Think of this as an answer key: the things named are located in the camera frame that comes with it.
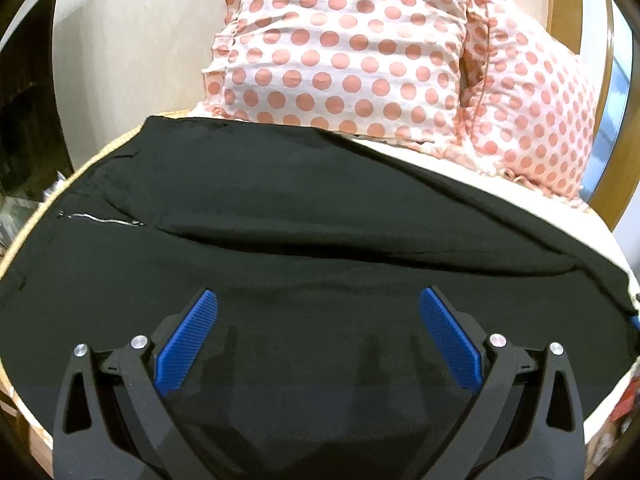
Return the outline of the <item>pink polka dot pillow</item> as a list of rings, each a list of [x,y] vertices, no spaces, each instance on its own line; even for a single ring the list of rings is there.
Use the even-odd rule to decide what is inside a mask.
[[[468,3],[224,0],[195,114],[441,155],[461,142]]]
[[[513,0],[470,0],[461,117],[478,156],[513,182],[578,200],[597,99],[578,55]]]

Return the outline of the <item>wooden framed window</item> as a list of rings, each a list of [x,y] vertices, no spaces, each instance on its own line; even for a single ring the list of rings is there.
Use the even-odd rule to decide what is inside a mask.
[[[594,90],[593,152],[580,197],[612,230],[639,189],[639,29],[628,0],[548,0],[547,28]]]

